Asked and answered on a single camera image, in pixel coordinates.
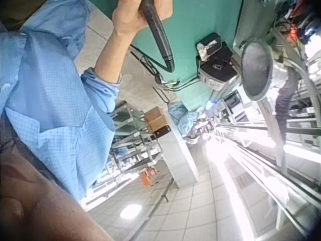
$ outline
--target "black handle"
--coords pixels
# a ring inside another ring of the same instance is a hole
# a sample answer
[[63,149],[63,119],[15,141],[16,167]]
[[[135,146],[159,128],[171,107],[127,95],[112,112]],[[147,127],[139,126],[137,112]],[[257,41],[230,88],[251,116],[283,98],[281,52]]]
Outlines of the black handle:
[[172,49],[168,38],[166,36],[164,27],[157,14],[153,0],[142,0],[139,9],[146,18],[146,21],[150,27],[151,33],[153,34],[159,52],[162,55],[166,67],[162,66],[158,62],[151,59],[156,65],[166,70],[167,72],[173,73],[175,69]]

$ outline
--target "wall-mounted device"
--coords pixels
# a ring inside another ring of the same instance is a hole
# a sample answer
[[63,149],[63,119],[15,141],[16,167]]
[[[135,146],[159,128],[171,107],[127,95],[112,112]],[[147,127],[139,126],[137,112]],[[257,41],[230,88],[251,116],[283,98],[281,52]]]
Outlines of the wall-mounted device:
[[198,75],[206,86],[219,91],[238,72],[231,63],[232,51],[221,37],[212,33],[197,44],[200,60]]

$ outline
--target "blue shirt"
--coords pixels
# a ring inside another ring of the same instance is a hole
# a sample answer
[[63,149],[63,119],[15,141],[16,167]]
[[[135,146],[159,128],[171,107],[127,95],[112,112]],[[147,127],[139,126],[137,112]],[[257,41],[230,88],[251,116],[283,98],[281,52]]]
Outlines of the blue shirt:
[[0,33],[0,114],[76,200],[104,168],[118,86],[79,76],[86,0],[47,0],[19,32]]

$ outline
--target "brown box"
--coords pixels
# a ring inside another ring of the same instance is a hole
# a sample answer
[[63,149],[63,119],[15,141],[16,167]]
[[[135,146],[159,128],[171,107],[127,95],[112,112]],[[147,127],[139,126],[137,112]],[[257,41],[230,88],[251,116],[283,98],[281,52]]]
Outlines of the brown box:
[[160,128],[167,126],[168,123],[159,107],[155,107],[145,113],[145,121],[149,124],[149,130],[155,132]]

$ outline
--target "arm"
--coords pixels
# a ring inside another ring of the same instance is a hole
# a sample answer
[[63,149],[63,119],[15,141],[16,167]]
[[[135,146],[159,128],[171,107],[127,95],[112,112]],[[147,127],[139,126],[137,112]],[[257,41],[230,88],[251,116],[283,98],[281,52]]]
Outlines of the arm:
[[[147,26],[139,12],[141,0],[119,0],[113,13],[114,30],[95,65],[96,75],[105,82],[117,83],[127,49],[136,33]],[[154,0],[161,20],[173,13],[173,0]]]

